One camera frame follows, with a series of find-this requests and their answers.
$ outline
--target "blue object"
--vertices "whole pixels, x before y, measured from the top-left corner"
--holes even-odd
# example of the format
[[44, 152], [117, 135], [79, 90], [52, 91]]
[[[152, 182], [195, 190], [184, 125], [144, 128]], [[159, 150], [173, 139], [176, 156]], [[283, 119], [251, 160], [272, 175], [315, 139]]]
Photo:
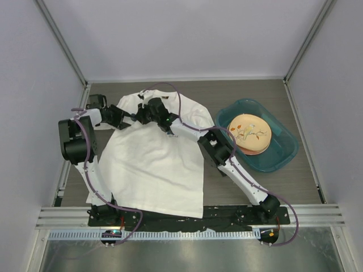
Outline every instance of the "blue object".
[[[240, 99], [225, 109], [221, 109], [216, 116], [216, 125], [228, 128], [234, 117], [240, 114], [252, 114], [265, 120], [271, 128], [272, 137], [269, 147], [258, 155], [245, 155], [239, 148], [237, 153], [254, 170], [260, 172], [274, 172], [291, 161], [299, 150], [299, 144], [271, 113], [253, 99]], [[223, 131], [226, 138], [233, 144], [230, 137]]]

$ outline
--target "gray panel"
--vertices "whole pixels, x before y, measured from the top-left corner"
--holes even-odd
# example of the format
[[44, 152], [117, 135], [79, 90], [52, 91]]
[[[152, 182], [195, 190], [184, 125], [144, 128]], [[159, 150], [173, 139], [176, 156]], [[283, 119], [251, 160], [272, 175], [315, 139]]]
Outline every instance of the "gray panel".
[[[290, 237], [293, 231], [281, 230], [281, 240]], [[40, 271], [343, 271], [329, 228], [301, 229], [293, 243], [276, 248], [260, 245], [254, 239], [128, 242], [115, 248], [101, 248], [99, 244], [99, 241], [49, 241]], [[93, 249], [78, 260], [62, 259], [62, 256], [81, 256]]]
[[[246, 169], [267, 189], [285, 196], [294, 204], [321, 203], [310, 171], [301, 137], [286, 95], [282, 80], [226, 80], [174, 82], [186, 97], [208, 108], [212, 117], [217, 112], [241, 98], [253, 98], [261, 102], [298, 139], [297, 156], [283, 169], [273, 173], [260, 173]], [[139, 92], [153, 83], [108, 83], [93, 84], [91, 94], [103, 94], [108, 102], [117, 104], [122, 96]], [[169, 86], [158, 86], [162, 91], [172, 91]], [[101, 151], [112, 131], [97, 131]], [[88, 191], [80, 174], [71, 168], [63, 206], [86, 206]], [[227, 177], [206, 165], [204, 168], [204, 205], [248, 204], [247, 197]]]

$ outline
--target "wall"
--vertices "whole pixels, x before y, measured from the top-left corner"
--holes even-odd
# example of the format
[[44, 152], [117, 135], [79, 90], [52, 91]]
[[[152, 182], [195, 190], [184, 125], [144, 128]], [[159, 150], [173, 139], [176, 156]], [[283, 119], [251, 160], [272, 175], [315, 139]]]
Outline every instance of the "wall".
[[45, 0], [88, 80], [283, 77], [324, 0]]
[[0, 271], [24, 272], [62, 165], [57, 123], [82, 87], [33, 1], [3, 1], [0, 25]]
[[363, 256], [362, 0], [337, 1], [290, 86], [321, 176]]

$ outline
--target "teal plastic bin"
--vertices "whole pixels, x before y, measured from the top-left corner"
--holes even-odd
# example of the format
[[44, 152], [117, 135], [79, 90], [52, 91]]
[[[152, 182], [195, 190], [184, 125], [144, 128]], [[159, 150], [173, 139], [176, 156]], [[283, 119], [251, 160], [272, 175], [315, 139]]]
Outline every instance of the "teal plastic bin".
[[[265, 120], [271, 128], [272, 137], [269, 147], [259, 155], [245, 155], [239, 148], [238, 155], [254, 170], [273, 172], [291, 161], [299, 150], [296, 138], [260, 103], [253, 99], [240, 99], [225, 109], [221, 109], [216, 117], [216, 125], [227, 128], [234, 117], [240, 114], [252, 114]], [[227, 133], [226, 138], [233, 144]]]

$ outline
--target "white fabric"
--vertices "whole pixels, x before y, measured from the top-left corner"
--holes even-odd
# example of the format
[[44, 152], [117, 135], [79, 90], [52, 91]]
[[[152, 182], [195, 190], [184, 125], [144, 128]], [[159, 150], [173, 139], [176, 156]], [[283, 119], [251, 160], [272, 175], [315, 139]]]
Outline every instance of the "white fabric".
[[[145, 97], [161, 97], [169, 112], [178, 114], [176, 92], [147, 91]], [[141, 102], [134, 93], [124, 96], [117, 106], [136, 113]], [[205, 107], [183, 95], [181, 117], [203, 128], [214, 125]], [[127, 122], [132, 125], [115, 130], [99, 162], [105, 183], [117, 204], [201, 218], [204, 160], [197, 143], [168, 135], [154, 122], [147, 125], [130, 119]]]

